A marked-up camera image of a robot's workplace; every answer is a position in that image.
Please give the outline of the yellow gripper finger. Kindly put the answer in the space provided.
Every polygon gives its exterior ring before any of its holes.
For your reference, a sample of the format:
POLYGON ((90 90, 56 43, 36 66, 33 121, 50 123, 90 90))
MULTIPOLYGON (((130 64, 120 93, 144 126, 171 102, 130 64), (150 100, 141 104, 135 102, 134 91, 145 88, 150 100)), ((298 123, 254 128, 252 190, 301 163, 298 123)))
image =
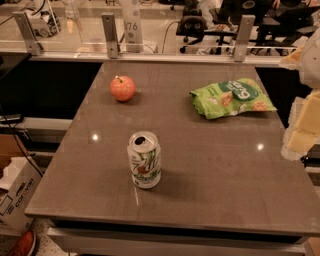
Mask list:
POLYGON ((287 64, 299 63, 300 59, 301 59, 302 52, 303 52, 303 47, 296 48, 292 53, 290 53, 289 55, 287 55, 284 58, 284 62, 287 64))
POLYGON ((307 153, 320 137, 320 91, 313 90, 303 101, 294 124, 288 147, 297 153, 307 153))

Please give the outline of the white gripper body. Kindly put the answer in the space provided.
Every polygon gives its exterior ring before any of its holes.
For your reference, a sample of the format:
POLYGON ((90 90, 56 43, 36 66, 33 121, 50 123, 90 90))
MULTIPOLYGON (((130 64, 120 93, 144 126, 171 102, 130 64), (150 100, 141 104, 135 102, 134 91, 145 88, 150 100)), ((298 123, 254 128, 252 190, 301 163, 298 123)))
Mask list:
POLYGON ((300 82, 320 89, 320 28, 307 40, 300 58, 300 82))

